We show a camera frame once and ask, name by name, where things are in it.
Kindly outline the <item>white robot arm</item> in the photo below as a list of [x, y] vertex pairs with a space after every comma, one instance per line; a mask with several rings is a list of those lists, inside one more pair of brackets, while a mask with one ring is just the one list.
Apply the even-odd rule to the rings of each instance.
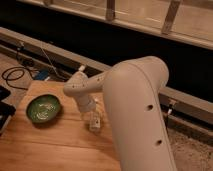
[[177, 171], [159, 102], [168, 82], [165, 62], [155, 56], [122, 61], [87, 77], [76, 72], [63, 91], [81, 112], [95, 109], [101, 91], [122, 171]]

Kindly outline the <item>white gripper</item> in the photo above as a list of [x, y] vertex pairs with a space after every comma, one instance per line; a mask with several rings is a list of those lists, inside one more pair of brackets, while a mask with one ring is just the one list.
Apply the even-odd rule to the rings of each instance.
[[79, 111], [81, 112], [80, 116], [83, 121], [87, 120], [86, 119], [87, 112], [90, 112], [90, 111], [94, 110], [95, 108], [96, 108], [96, 110], [95, 110], [96, 113], [98, 115], [100, 115], [99, 100], [98, 99], [94, 100], [94, 98], [91, 95], [86, 94], [86, 95], [82, 95], [82, 96], [78, 97], [76, 99], [76, 103], [77, 103]]

